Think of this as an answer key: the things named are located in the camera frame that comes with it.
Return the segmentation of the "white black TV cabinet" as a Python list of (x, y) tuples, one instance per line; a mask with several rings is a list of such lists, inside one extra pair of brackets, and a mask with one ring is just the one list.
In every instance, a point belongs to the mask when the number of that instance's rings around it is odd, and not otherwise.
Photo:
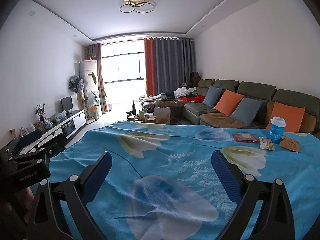
[(86, 119), (84, 110), (72, 111), (70, 115), (61, 119), (59, 122), (52, 124), (52, 126), (44, 131), (39, 129), (22, 137), (25, 146), (23, 146), (20, 154), (35, 152), (49, 140), (63, 134), (69, 142), (75, 135), (77, 135), (86, 126)]

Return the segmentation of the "orange grey curtain right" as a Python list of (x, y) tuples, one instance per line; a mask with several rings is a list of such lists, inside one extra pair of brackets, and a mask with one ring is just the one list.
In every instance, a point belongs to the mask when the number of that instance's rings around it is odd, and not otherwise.
[(193, 38), (145, 38), (144, 55), (147, 96), (180, 88), (196, 70)]

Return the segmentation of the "blue cushion middle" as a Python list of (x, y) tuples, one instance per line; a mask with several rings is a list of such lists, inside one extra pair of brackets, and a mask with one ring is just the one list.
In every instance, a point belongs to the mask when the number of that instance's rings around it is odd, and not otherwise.
[(261, 106), (262, 102), (259, 100), (243, 98), (230, 117), (248, 126), (254, 120)]

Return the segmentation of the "orange cushion middle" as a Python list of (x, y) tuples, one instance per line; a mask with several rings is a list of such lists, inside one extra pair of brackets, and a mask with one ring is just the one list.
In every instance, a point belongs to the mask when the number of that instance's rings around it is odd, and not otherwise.
[(221, 99), (215, 105), (214, 109), (218, 112), (224, 114), (225, 116), (230, 116), (238, 104), (244, 98), (244, 95), (232, 92), (230, 90), (225, 90)]

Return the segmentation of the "cluttered coffee table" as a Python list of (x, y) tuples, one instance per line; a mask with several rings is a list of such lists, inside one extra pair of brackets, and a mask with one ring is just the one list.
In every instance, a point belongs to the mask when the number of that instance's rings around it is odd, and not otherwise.
[(132, 108), (127, 112), (127, 121), (144, 122), (151, 124), (170, 124), (171, 109), (163, 106), (163, 101), (156, 99), (153, 103), (146, 104), (142, 110)]

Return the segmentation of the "blue plastic bottle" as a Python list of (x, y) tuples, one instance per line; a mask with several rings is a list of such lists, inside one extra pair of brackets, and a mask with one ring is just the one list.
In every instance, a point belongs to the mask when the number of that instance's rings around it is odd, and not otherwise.
[(269, 138), (275, 144), (279, 144), (286, 127), (286, 121), (283, 118), (274, 116), (270, 123), (270, 136)]

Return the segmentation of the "blue cushion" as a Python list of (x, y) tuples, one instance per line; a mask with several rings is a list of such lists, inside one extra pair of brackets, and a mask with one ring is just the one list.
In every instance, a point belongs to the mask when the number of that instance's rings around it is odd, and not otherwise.
[(259, 100), (243, 98), (230, 117), (248, 126), (254, 120), (261, 106), (262, 102)]
[(206, 106), (213, 108), (217, 100), (219, 99), (221, 92), (222, 92), (222, 88), (216, 88), (216, 87), (210, 86), (204, 98), (203, 103)]

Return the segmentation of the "brown curtain left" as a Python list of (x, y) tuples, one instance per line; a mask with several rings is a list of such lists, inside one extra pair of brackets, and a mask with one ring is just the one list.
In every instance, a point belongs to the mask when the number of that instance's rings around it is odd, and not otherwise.
[(95, 60), (97, 62), (97, 73), (98, 73), (98, 86), (99, 86), (99, 95), (100, 95), (100, 108), (102, 114), (105, 114), (108, 112), (107, 109), (107, 103), (106, 103), (106, 93), (104, 90), (104, 81), (103, 81), (103, 72), (102, 72), (102, 56), (101, 56), (101, 44), (96, 43), (93, 45), (89, 45), (85, 48), (85, 55), (88, 53), (91, 54), (92, 60)]

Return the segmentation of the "small snack wrapper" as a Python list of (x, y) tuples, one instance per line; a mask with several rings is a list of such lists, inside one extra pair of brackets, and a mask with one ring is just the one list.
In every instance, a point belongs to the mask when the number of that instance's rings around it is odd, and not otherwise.
[(274, 144), (271, 141), (271, 139), (265, 138), (265, 137), (259, 137), (259, 144), (260, 144), (260, 149), (262, 150), (268, 150), (268, 151), (274, 151)]

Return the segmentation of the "green sectional sofa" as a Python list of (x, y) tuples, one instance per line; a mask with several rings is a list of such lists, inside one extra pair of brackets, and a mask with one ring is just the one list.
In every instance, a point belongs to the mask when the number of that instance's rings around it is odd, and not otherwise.
[(194, 88), (149, 97), (141, 105), (169, 108), (195, 125), (269, 128), (278, 116), (285, 119), (287, 132), (319, 132), (319, 98), (263, 83), (200, 79)]

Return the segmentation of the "tall plant yellow pot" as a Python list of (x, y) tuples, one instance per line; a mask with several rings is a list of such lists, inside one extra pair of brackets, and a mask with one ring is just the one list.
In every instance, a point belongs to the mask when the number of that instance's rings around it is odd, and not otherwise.
[(91, 94), (93, 95), (93, 100), (91, 99), (93, 106), (90, 107), (90, 110), (94, 114), (94, 119), (98, 120), (99, 119), (99, 113), (98, 113), (98, 107), (100, 106), (100, 96), (103, 96), (103, 103), (106, 103), (106, 93), (103, 88), (97, 87), (97, 78), (95, 77), (95, 74), (93, 72), (90, 72), (88, 76), (91, 76), (93, 83), (94, 83), (94, 90), (90, 90)]

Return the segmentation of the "orange cushion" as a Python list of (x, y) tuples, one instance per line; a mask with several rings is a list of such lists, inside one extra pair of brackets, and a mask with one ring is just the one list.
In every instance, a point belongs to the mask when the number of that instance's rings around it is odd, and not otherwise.
[(282, 103), (270, 101), (267, 104), (266, 129), (270, 129), (271, 119), (274, 116), (277, 116), (283, 118), (286, 122), (284, 132), (299, 132), (304, 113), (304, 107), (293, 107)]
[(232, 92), (230, 90), (225, 90), (221, 99), (215, 105), (214, 109), (218, 112), (224, 114), (225, 116), (230, 116), (238, 104), (244, 98), (244, 95)]

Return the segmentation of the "white standing air conditioner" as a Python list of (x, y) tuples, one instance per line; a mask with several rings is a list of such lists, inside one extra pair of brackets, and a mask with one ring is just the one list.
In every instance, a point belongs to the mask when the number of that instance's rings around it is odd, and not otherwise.
[(93, 95), (91, 94), (90, 90), (94, 90), (94, 83), (91, 76), (88, 76), (90, 72), (95, 74), (95, 77), (98, 80), (98, 73), (97, 73), (97, 62), (95, 60), (84, 60), (79, 64), (79, 74), (80, 77), (84, 81), (84, 96), (88, 98), (86, 101), (86, 107), (88, 110), (88, 116), (90, 119), (94, 118), (93, 112), (90, 110), (90, 107), (93, 106), (91, 99), (93, 100)]

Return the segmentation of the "orange cushion near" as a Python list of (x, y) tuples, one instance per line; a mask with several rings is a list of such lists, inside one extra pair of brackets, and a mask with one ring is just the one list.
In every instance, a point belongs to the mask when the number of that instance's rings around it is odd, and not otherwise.
[(270, 129), (271, 119), (274, 116), (277, 116), (283, 118), (286, 122), (284, 132), (299, 132), (304, 113), (304, 107), (293, 107), (282, 103), (270, 101), (267, 104), (266, 129)]

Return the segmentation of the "black computer monitor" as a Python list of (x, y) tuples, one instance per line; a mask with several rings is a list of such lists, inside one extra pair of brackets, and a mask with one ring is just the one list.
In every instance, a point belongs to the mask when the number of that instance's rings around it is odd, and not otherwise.
[(70, 115), (70, 110), (73, 109), (72, 97), (68, 96), (61, 99), (62, 110), (66, 112), (67, 115)]

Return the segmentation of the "blue cushion far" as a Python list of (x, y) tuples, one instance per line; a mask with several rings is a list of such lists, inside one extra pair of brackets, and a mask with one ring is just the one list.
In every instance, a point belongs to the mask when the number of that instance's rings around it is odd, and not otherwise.
[(216, 87), (210, 86), (204, 98), (203, 103), (206, 106), (213, 108), (217, 100), (219, 99), (221, 92), (222, 92), (222, 88), (216, 88)]

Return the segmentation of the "red snack packet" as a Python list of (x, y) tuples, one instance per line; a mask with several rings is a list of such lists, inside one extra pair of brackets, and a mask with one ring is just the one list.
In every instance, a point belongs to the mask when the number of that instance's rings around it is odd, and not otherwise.
[(258, 138), (252, 133), (234, 133), (232, 134), (233, 139), (236, 142), (246, 142), (246, 143), (258, 143)]

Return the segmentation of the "brown wrapper by bottle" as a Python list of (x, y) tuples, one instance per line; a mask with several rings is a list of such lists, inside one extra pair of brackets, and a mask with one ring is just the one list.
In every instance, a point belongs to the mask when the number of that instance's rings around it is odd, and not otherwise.
[(300, 152), (300, 146), (298, 141), (282, 135), (279, 146), (289, 151)]

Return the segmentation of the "covered standing fan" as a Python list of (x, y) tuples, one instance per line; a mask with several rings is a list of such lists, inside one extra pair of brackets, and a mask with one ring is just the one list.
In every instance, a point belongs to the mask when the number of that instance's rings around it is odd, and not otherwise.
[(76, 93), (79, 106), (83, 109), (85, 100), (83, 79), (77, 75), (72, 75), (69, 78), (68, 89)]

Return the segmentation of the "blue floral tablecloth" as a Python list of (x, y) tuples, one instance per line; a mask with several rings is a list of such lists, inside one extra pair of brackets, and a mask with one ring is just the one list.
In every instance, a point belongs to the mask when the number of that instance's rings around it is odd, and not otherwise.
[[(236, 142), (234, 133), (269, 138), (266, 129), (176, 126), (121, 121), (93, 129), (53, 157), (50, 183), (80, 175), (108, 152), (112, 167), (86, 207), (107, 239), (217, 239), (236, 209), (216, 175), (211, 156), (227, 161), (258, 181), (284, 182), (295, 225), (295, 239), (319, 239), (319, 139), (285, 132), (300, 152), (274, 144)], [(61, 207), (74, 239), (82, 239), (67, 203)], [(262, 201), (240, 239), (249, 239)]]

